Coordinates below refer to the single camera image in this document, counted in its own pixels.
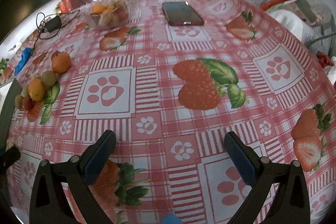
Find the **pink strawberry pattern tablecloth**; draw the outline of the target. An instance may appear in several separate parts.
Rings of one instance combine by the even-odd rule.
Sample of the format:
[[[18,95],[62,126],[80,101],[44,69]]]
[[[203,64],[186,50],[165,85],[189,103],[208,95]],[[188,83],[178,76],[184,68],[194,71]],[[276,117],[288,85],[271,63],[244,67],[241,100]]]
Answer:
[[[272,162],[302,163],[310,221],[335,201],[335,90],[316,56],[285,27],[244,0],[134,0],[119,30],[90,28],[84,12],[57,36],[37,42],[17,75],[22,85],[51,69],[54,52],[71,67],[30,113],[17,110],[9,139],[21,159],[9,169],[18,218],[29,222],[39,162],[68,160],[105,130],[114,162],[141,169],[147,188],[130,223],[227,223],[250,187],[224,147],[234,131]],[[187,2],[203,26],[169,26],[164,2]]]

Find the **large orange mandarin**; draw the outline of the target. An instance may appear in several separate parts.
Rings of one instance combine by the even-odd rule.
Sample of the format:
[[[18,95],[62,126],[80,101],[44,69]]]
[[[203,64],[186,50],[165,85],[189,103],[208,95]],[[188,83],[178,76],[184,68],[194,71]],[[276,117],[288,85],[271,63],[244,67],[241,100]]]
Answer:
[[[51,57],[51,67],[56,74],[65,73],[71,66],[71,58],[67,52],[56,51]]]

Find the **red cherry tomato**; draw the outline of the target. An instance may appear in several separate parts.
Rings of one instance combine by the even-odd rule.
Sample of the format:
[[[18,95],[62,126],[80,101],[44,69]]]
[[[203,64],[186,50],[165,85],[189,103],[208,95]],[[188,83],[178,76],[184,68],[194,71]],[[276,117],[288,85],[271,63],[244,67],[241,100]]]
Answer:
[[[22,109],[25,111],[29,111],[33,108],[34,102],[30,96],[25,96],[22,100]]]

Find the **green grape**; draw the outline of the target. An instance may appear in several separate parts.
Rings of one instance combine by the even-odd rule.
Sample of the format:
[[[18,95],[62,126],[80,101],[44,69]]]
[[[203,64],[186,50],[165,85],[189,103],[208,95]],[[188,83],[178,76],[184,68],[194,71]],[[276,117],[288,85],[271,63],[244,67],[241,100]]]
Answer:
[[[55,85],[57,81],[57,75],[54,71],[46,71],[42,74],[41,80],[45,88],[50,88]]]

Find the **white blanket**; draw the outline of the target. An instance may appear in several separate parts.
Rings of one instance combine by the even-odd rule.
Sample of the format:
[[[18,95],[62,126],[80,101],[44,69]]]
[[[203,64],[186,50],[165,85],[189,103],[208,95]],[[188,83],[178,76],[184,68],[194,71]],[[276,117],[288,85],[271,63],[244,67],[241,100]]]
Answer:
[[[300,42],[307,43],[314,38],[314,31],[293,12],[272,10],[266,13],[285,27]]]

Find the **red gift box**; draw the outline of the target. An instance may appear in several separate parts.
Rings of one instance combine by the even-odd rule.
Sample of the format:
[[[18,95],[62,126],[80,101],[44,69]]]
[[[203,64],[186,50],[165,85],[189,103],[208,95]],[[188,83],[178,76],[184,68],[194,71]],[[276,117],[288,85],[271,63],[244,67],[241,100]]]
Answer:
[[[66,13],[91,2],[92,0],[61,0],[58,3],[58,8],[61,11],[61,13]]]

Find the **dark smartphone red case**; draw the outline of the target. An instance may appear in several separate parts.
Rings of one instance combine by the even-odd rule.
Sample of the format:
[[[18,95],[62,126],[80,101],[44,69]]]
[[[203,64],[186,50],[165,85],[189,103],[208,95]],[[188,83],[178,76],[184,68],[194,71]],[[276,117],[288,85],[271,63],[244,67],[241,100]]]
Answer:
[[[203,26],[201,16],[187,2],[164,2],[163,13],[169,26]]]

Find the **clear glass fruit bowl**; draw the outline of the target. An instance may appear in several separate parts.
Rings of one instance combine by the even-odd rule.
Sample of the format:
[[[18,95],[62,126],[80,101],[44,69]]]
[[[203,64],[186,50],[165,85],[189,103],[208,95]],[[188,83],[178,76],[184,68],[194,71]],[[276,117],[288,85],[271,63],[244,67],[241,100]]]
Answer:
[[[84,15],[90,28],[108,30],[122,27],[130,18],[133,3],[128,0],[99,3],[85,10]]]

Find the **white tray box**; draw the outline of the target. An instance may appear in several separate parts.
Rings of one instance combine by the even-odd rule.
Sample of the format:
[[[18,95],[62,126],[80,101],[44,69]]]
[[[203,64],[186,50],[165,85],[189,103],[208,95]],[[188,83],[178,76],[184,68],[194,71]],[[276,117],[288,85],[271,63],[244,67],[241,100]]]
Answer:
[[[0,116],[0,145],[1,151],[6,148],[7,136],[15,108],[15,97],[22,91],[16,79],[1,85],[1,116]]]

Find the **small orange kumquat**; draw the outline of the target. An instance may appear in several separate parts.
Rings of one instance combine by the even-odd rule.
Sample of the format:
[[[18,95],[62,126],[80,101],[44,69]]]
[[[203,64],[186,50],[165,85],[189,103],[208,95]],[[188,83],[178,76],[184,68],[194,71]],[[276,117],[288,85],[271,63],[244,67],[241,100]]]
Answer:
[[[45,96],[45,87],[41,79],[34,79],[29,84],[29,96],[33,101],[40,101]]]

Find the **blue crumpled cloth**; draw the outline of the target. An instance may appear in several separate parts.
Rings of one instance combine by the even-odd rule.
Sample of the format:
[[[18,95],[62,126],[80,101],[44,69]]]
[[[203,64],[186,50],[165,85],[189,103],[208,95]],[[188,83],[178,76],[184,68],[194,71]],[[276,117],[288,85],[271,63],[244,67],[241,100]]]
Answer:
[[[31,48],[25,48],[21,53],[21,60],[17,64],[17,66],[14,69],[14,75],[17,76],[18,73],[22,70],[22,68],[26,65],[27,61],[30,59],[32,55],[32,49]]]

